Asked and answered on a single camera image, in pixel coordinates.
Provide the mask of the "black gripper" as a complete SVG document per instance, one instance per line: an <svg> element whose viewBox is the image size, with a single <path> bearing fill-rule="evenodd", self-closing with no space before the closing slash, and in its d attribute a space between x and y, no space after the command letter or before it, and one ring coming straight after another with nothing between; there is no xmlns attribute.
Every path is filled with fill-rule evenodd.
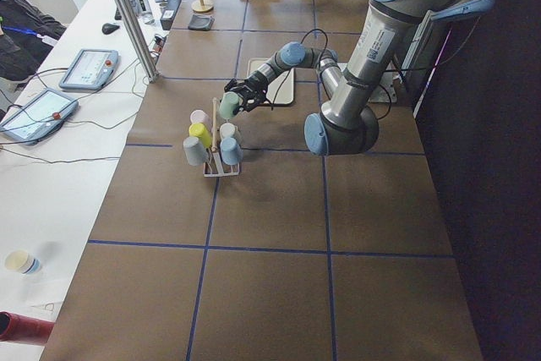
<svg viewBox="0 0 541 361"><path fill-rule="evenodd" d="M260 99L266 98L267 78L261 73L254 73L243 81L231 79L224 91L240 93L234 112L250 112L260 104Z"/></svg>

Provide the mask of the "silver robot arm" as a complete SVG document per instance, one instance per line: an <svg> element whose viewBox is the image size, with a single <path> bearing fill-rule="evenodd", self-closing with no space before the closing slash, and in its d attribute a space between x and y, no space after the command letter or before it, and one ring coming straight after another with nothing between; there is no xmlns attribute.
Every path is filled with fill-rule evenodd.
<svg viewBox="0 0 541 361"><path fill-rule="evenodd" d="M266 101L269 84L292 68L317 71L329 101L304 124L309 150L320 156L352 155L369 150L379 135L378 120L367 103L403 36L419 25L428 11L436 19L467 19L488 11L495 0L369 0L363 32L347 66L336 54L290 42L244 81L231 80L221 99L220 114L231 119Z"/></svg>

